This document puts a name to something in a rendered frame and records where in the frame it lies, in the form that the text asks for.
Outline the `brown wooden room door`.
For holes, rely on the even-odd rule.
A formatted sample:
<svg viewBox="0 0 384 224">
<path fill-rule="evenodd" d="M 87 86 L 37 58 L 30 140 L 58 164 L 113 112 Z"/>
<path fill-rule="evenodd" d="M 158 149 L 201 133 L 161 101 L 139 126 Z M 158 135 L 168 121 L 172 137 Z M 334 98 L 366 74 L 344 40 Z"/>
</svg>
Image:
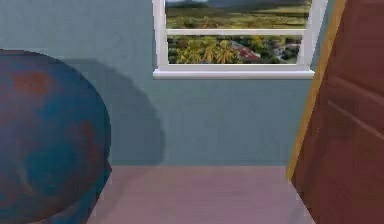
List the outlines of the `brown wooden room door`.
<svg viewBox="0 0 384 224">
<path fill-rule="evenodd" d="M 314 224 L 384 224 L 384 0 L 335 0 L 287 178 Z"/>
</svg>

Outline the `white framed window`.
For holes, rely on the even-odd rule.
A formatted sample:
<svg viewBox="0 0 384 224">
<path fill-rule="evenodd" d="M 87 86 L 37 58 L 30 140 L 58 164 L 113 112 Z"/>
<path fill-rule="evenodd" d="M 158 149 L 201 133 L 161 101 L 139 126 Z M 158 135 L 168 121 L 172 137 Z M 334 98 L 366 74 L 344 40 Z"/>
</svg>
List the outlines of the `white framed window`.
<svg viewBox="0 0 384 224">
<path fill-rule="evenodd" d="M 152 0 L 168 79 L 310 78 L 329 0 Z"/>
</svg>

